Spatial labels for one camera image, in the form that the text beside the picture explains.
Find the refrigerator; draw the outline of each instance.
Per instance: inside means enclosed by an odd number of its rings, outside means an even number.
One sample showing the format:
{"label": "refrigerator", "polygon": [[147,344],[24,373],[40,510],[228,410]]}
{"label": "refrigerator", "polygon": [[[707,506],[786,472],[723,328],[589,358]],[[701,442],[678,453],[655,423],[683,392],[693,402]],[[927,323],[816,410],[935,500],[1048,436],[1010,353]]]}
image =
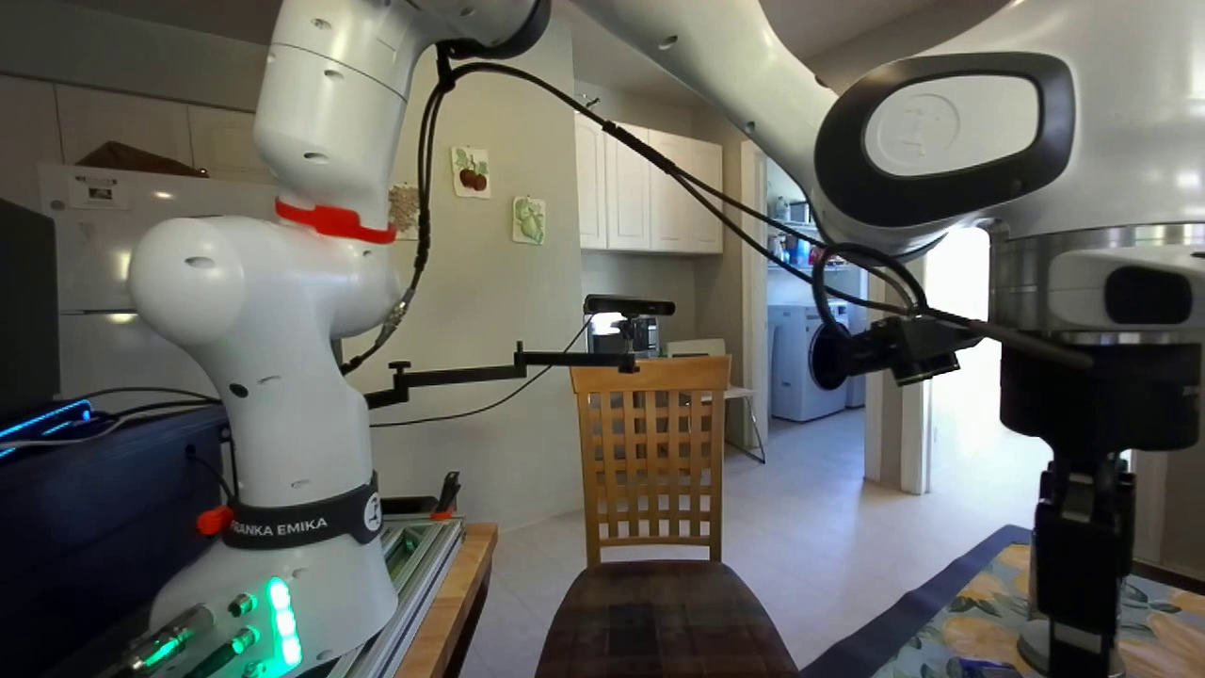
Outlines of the refrigerator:
{"label": "refrigerator", "polygon": [[[40,211],[55,228],[60,399],[99,387],[188,387],[213,395],[208,373],[150,330],[127,295],[134,242],[178,213],[276,213],[255,182],[40,167]],[[155,402],[155,392],[104,395],[102,410]]]}

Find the white wall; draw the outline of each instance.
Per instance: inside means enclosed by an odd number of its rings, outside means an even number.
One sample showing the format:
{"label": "white wall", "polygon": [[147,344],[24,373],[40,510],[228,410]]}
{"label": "white wall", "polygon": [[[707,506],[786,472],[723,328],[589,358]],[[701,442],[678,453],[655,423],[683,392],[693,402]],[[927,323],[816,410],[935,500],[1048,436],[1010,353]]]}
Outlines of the white wall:
{"label": "white wall", "polygon": [[[567,26],[553,19],[551,34],[514,63],[571,89]],[[417,176],[414,133],[428,87],[433,61],[422,61],[395,158],[398,186]],[[491,200],[450,196],[450,147],[491,152]],[[414,370],[506,365],[514,338],[551,349],[581,328],[571,112],[528,83],[464,78],[443,100],[433,182],[427,284],[401,330],[353,378],[358,387],[389,387],[385,360],[414,360]],[[546,246],[508,237],[508,200],[518,193],[546,200]],[[412,272],[412,252],[414,242],[395,247],[398,272]],[[422,387],[405,408],[381,410],[378,423],[472,410],[514,385]],[[508,528],[567,512],[581,506],[581,464],[565,370],[483,419],[381,428],[378,464],[385,495],[435,495],[443,472],[459,472],[459,510]]]}

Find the green light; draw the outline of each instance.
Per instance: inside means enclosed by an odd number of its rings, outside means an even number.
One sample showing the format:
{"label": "green light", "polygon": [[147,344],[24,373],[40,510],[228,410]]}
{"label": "green light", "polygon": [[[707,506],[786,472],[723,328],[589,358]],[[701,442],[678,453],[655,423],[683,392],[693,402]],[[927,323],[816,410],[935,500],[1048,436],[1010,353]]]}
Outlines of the green light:
{"label": "green light", "polygon": [[286,641],[282,641],[282,660],[286,660],[290,667],[300,663],[300,641],[297,641],[297,636],[286,636]]}
{"label": "green light", "polygon": [[155,647],[147,652],[147,660],[138,660],[138,667],[150,672],[150,667],[174,660],[174,654],[188,645],[188,636],[193,636],[188,628],[164,636],[162,645],[155,645]]}
{"label": "green light", "polygon": [[255,633],[255,628],[241,628],[241,633],[228,641],[233,654],[247,652],[251,645],[261,645],[261,633]]}
{"label": "green light", "polygon": [[297,616],[292,616],[290,609],[277,609],[277,614],[276,614],[276,628],[277,628],[282,636],[297,636]]}
{"label": "green light", "polygon": [[277,660],[262,660],[251,667],[251,678],[277,678],[277,674],[290,674]]}
{"label": "green light", "polygon": [[266,585],[266,599],[272,599],[276,609],[292,606],[290,585],[282,585],[282,580]]}

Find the rug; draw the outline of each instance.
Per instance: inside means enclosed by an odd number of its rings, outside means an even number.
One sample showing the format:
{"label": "rug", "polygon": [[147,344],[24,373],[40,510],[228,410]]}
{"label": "rug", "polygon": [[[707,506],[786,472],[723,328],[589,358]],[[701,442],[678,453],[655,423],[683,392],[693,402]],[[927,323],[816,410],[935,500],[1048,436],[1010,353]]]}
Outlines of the rug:
{"label": "rug", "polygon": [[[1015,654],[1027,623],[1027,530],[1000,528],[853,636],[806,678],[1035,678]],[[1126,575],[1117,652],[1126,678],[1205,674],[1205,594]]]}

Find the white cabinet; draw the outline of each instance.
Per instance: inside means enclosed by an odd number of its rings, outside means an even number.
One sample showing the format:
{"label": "white cabinet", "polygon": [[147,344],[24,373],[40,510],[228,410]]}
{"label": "white cabinet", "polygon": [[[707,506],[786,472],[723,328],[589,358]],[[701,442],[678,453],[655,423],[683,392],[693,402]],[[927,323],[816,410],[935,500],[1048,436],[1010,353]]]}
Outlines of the white cabinet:
{"label": "white cabinet", "polygon": [[40,211],[39,167],[60,161],[54,87],[0,76],[0,200]]}
{"label": "white cabinet", "polygon": [[[655,127],[630,127],[684,174],[723,189],[723,147]],[[617,252],[723,252],[723,227],[678,182],[626,144],[575,127],[581,246]]]}
{"label": "white cabinet", "polygon": [[602,127],[575,118],[575,228],[584,247],[606,247],[602,174]]}
{"label": "white cabinet", "polygon": [[[723,147],[684,134],[664,134],[664,154],[675,158],[684,174],[701,176],[703,186],[723,193]],[[668,252],[723,252],[723,227],[718,218],[696,203],[678,182],[655,182],[655,222],[653,247]]]}
{"label": "white cabinet", "polygon": [[188,107],[80,87],[55,87],[55,94],[64,161],[112,138],[193,167]]}
{"label": "white cabinet", "polygon": [[653,247],[653,222],[655,222],[655,189],[653,167],[630,152],[626,144],[606,134],[602,147],[606,174],[606,247]]}
{"label": "white cabinet", "polygon": [[227,182],[266,182],[266,167],[255,154],[255,118],[233,108],[188,107],[188,134],[196,169]]}

